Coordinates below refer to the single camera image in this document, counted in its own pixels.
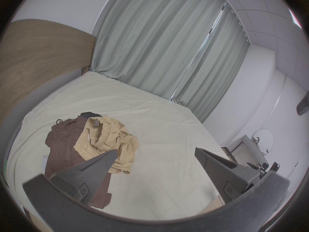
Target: curtain fold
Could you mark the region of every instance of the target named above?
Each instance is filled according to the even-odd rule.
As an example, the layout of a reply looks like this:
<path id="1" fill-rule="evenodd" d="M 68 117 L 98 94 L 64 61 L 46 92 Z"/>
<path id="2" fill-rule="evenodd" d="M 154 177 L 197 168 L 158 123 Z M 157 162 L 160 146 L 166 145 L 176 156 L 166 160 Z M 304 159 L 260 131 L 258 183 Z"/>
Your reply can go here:
<path id="1" fill-rule="evenodd" d="M 235 14 L 225 6 L 174 97 L 204 122 L 232 83 L 249 42 Z"/>
<path id="2" fill-rule="evenodd" d="M 224 0 L 115 0 L 100 28 L 91 68 L 170 99 Z"/>

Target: bed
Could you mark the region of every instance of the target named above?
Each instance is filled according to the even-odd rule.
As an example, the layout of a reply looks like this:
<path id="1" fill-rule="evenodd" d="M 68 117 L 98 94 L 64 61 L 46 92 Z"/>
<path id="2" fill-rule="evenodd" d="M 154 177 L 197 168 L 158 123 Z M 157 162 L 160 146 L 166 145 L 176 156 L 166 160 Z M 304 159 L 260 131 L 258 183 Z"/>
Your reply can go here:
<path id="1" fill-rule="evenodd" d="M 131 173 L 112 175 L 112 200 L 104 212 L 141 220 L 178 219 L 198 214 L 218 196 L 194 150 L 226 155 L 188 108 L 87 72 L 29 112 L 13 143 L 7 183 L 30 213 L 38 216 L 22 184 L 44 173 L 42 158 L 49 154 L 44 142 L 51 126 L 86 111 L 117 118 L 140 142 Z"/>

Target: brown pants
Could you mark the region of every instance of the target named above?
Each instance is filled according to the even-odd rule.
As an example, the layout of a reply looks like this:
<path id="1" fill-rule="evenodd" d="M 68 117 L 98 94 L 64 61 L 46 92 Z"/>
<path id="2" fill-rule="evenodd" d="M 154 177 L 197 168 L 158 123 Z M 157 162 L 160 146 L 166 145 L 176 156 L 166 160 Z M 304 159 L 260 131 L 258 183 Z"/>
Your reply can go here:
<path id="1" fill-rule="evenodd" d="M 50 147 L 50 153 L 46 163 L 45 176 L 51 177 L 53 173 L 72 167 L 82 163 L 85 160 L 73 148 L 84 126 L 87 122 L 85 117 L 78 116 L 76 119 L 67 119 L 60 121 L 52 126 L 52 130 L 48 133 L 45 144 Z M 101 183 L 100 187 L 92 197 L 89 206 L 103 209 L 106 207 L 112 198 L 110 193 L 107 193 L 111 174 L 108 173 Z"/>

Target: cream fitted sheet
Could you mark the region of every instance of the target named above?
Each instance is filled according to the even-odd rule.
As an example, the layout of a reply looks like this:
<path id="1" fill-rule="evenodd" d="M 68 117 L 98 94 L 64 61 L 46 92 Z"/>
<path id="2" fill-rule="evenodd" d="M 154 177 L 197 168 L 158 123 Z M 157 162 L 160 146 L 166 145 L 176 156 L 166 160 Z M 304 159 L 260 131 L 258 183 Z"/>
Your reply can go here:
<path id="1" fill-rule="evenodd" d="M 60 88 L 29 112 L 16 137 L 7 164 L 13 195 L 38 216 L 22 184 L 44 173 L 45 139 L 57 119 L 91 111 L 121 121 L 140 147 L 129 175 L 114 174 L 104 212 L 141 220 L 170 220 L 201 212 L 218 192 L 194 157 L 195 147 L 226 157 L 214 138 L 181 105 L 88 72 Z"/>

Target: wooden headboard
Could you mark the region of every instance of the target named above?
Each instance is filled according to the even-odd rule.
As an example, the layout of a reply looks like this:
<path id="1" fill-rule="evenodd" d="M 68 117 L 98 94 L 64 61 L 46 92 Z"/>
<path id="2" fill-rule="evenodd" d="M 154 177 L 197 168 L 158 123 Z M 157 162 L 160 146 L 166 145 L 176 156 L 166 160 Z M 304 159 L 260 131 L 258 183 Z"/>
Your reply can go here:
<path id="1" fill-rule="evenodd" d="M 0 42 L 0 124 L 34 89 L 91 64 L 95 37 L 56 22 L 12 22 Z"/>

